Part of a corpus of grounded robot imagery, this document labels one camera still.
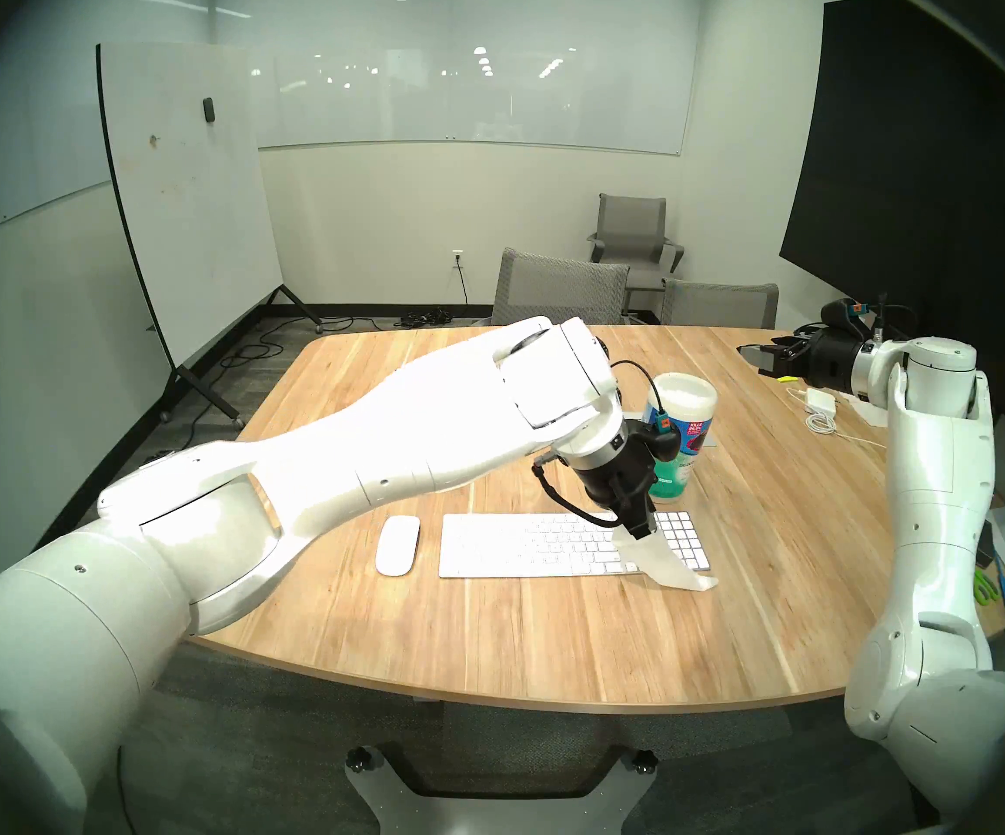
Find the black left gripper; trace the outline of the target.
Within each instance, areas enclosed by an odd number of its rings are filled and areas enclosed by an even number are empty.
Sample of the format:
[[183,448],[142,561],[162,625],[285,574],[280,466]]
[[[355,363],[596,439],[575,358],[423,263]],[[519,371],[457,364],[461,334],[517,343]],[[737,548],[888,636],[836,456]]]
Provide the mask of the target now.
[[614,513],[617,540],[644,540],[661,534],[649,490],[656,484],[656,462],[664,459],[664,432],[654,424],[622,424],[591,450],[568,451],[588,497]]

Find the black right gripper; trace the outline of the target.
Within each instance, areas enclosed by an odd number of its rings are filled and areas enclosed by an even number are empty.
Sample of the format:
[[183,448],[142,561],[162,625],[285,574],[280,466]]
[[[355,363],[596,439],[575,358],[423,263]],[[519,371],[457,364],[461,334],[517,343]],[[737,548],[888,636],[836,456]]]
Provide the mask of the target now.
[[744,344],[737,353],[748,364],[773,364],[760,367],[758,374],[779,382],[806,382],[807,386],[853,393],[853,367],[861,349],[861,334],[842,328],[825,327],[810,338],[806,351],[806,372],[794,364],[803,358],[805,342],[781,344]]

